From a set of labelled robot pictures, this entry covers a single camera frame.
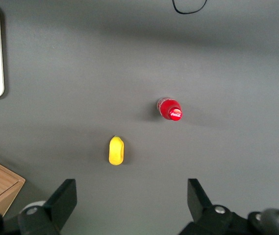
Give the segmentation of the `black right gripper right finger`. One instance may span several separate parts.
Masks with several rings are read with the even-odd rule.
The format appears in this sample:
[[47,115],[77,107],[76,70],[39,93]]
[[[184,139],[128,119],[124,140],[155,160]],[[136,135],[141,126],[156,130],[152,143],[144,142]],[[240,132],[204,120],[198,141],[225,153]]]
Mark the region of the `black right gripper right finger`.
[[187,204],[193,221],[182,229],[181,235],[262,234],[257,212],[242,218],[225,206],[212,204],[197,179],[188,179]]

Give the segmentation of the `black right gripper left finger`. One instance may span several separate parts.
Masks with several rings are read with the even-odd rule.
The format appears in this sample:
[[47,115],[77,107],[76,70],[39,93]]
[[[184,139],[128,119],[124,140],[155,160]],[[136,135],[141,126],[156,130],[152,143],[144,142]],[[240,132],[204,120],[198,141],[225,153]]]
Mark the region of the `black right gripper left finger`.
[[42,205],[28,205],[10,219],[0,214],[0,235],[59,235],[76,204],[76,181],[66,179]]

